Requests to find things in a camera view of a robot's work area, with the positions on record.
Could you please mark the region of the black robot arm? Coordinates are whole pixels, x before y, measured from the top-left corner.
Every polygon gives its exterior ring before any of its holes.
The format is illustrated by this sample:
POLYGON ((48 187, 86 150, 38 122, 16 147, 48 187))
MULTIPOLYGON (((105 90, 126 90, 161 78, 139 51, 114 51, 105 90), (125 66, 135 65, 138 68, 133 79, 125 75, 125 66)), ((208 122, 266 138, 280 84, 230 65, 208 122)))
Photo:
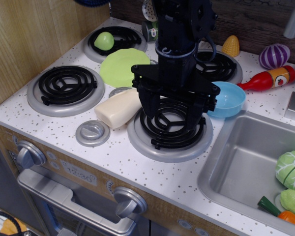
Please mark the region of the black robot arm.
POLYGON ((203 113, 215 109, 220 93, 196 68, 199 43, 209 38, 217 15, 208 0, 154 0, 152 4, 158 20, 158 64, 133 66, 133 87, 147 117, 155 117, 161 97, 170 98, 187 107, 185 128, 193 130, 203 113))

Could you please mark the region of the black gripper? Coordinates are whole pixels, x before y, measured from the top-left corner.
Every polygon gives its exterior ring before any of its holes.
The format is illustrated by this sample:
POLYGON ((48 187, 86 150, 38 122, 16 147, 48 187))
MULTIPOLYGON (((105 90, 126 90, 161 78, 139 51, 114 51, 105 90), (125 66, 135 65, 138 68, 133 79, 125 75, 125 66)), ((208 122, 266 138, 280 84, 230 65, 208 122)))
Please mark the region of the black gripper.
POLYGON ((195 129, 203 113, 214 111, 220 87, 201 76, 197 70, 197 43, 186 51, 160 47, 157 43, 155 50, 158 64, 136 64, 131 67, 134 73, 133 87, 139 93, 145 115, 154 118, 161 96, 186 101, 186 129, 195 129))

